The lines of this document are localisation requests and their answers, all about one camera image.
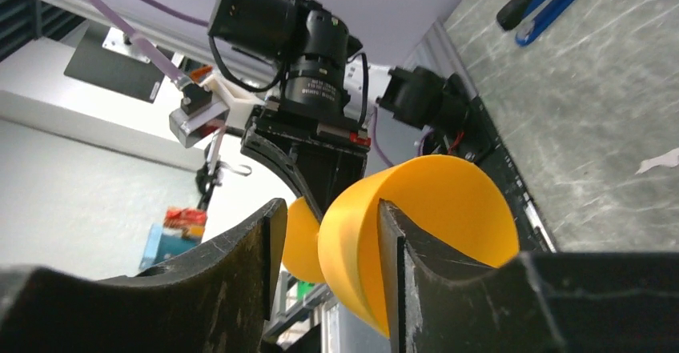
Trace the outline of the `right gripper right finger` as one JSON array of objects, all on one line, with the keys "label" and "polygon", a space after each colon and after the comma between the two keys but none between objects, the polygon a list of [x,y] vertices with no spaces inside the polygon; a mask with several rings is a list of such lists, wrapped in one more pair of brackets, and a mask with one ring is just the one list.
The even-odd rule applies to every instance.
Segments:
[{"label": "right gripper right finger", "polygon": [[421,260],[381,203],[394,352],[675,352],[678,255],[521,252],[449,280],[462,257]]}]

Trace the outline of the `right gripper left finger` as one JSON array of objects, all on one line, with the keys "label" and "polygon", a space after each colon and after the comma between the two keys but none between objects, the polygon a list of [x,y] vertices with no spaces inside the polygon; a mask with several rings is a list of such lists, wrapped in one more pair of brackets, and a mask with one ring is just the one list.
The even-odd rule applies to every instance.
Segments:
[{"label": "right gripper left finger", "polygon": [[1,271],[4,352],[257,352],[287,224],[272,199],[240,224],[136,276]]}]

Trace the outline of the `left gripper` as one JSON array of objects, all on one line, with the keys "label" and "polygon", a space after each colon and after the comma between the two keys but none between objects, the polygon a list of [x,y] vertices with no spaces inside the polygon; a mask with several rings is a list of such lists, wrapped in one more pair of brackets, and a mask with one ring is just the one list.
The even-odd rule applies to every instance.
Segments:
[{"label": "left gripper", "polygon": [[278,176],[297,198],[304,197],[321,222],[321,208],[364,176],[369,146],[360,136],[367,103],[358,118],[344,113],[347,54],[297,54],[276,63],[279,92],[247,122],[241,153]]}]

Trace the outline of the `yellow wine glass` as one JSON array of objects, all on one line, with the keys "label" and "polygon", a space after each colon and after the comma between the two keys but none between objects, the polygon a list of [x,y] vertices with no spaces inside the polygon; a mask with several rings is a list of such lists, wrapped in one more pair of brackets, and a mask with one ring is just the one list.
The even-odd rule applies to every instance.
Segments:
[{"label": "yellow wine glass", "polygon": [[500,188],[477,165],[450,155],[411,159],[353,183],[321,219],[306,198],[287,210],[282,263],[298,280],[324,283],[355,316],[391,334],[389,277],[381,263],[381,203],[421,260],[462,257],[449,280],[498,268],[520,250],[513,213]]}]

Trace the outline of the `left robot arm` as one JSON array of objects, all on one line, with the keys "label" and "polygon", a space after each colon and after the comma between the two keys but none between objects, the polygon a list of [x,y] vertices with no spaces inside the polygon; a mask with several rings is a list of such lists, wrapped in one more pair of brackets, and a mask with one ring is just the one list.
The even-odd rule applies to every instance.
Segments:
[{"label": "left robot arm", "polygon": [[262,87],[264,104],[246,120],[241,150],[277,174],[316,219],[363,178],[376,109],[447,135],[468,121],[457,76],[371,64],[347,25],[315,0],[217,0],[207,36],[229,81],[235,76],[217,41],[276,65]]}]

